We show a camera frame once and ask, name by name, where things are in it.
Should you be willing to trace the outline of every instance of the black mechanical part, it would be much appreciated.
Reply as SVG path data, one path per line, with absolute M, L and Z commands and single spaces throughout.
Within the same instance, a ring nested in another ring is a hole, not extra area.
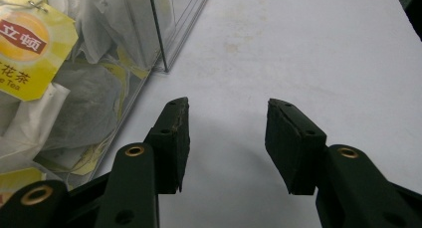
M 188 108 L 187 98 L 168 103 L 145 142 L 121 148 L 108 174 L 70 192 L 52 180 L 17 191 L 0 209 L 1 227 L 159 227 L 158 194 L 175 193 L 186 168 Z
M 388 182 L 364 152 L 324 143 L 296 107 L 269 101 L 267 151 L 291 193 L 312 195 L 317 186 L 322 227 L 422 227 L 421 195 Z

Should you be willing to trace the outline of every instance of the white tabletop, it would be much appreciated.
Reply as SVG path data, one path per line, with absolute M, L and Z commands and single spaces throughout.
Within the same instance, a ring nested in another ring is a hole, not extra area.
M 183 191 L 161 227 L 319 227 L 265 150 L 269 98 L 366 152 L 422 193 L 422 43 L 398 0 L 209 0 L 169 75 L 152 74 L 98 175 L 143 141 L 164 105 L 190 103 Z

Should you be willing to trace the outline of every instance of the yellow tea bag packet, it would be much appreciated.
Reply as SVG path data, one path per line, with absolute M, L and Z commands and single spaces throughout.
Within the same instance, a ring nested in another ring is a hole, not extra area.
M 78 39 L 74 23 L 41 0 L 0 0 L 0 90 L 39 99 Z

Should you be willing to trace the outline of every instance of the lipton logo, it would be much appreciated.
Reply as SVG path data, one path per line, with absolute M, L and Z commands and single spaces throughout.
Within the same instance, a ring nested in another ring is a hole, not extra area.
M 47 45 L 30 30 L 6 20 L 0 21 L 0 35 L 13 45 L 37 54 L 41 54 Z

